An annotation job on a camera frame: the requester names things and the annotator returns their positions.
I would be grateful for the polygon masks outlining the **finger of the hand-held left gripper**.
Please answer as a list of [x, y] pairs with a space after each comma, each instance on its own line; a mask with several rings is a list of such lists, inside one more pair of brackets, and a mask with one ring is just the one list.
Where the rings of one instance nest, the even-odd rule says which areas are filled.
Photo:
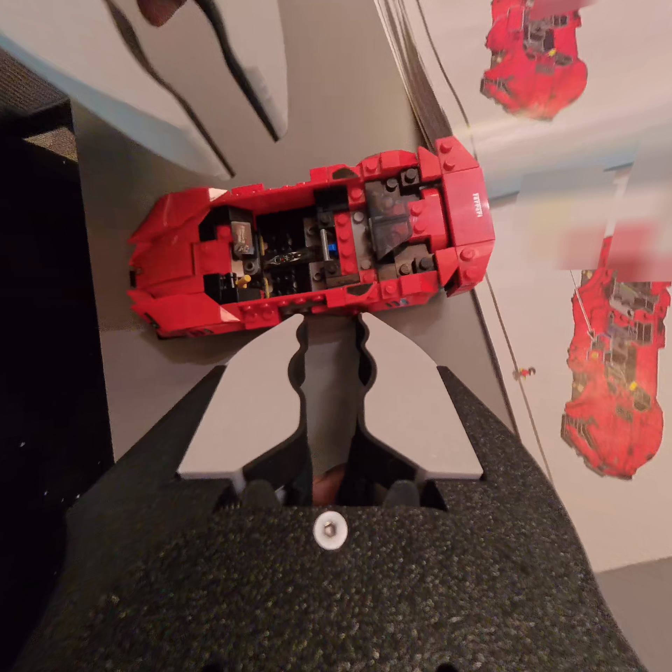
[[215, 180], [235, 176], [113, 1], [2, 1], [1, 47], [154, 154]]
[[277, 1], [197, 1], [232, 78], [274, 142], [288, 130], [288, 71]]

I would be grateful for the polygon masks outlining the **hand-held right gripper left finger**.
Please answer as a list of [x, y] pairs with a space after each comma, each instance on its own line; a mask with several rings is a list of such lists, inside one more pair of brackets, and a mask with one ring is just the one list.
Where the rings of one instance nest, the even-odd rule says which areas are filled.
[[177, 469], [182, 480], [287, 487], [307, 465], [307, 325], [293, 315], [249, 341], [225, 366]]

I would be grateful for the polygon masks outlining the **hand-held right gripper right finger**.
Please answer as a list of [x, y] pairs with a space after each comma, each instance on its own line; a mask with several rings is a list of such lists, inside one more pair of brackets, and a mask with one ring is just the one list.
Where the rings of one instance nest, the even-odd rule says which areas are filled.
[[483, 467], [434, 360], [372, 313], [357, 318], [356, 464], [377, 483], [477, 481]]

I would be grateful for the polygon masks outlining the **red lego car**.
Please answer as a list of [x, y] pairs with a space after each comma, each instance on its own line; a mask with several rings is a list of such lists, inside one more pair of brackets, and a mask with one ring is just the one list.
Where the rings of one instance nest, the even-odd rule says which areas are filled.
[[131, 309], [168, 340], [469, 292], [495, 231], [479, 164], [447, 137], [295, 185], [170, 193], [129, 243]]

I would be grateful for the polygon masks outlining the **person's right hand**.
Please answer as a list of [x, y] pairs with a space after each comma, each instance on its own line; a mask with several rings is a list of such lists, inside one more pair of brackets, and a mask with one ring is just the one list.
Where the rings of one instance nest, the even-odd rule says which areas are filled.
[[335, 504], [345, 475], [345, 465], [330, 468], [313, 479], [313, 505], [327, 507]]

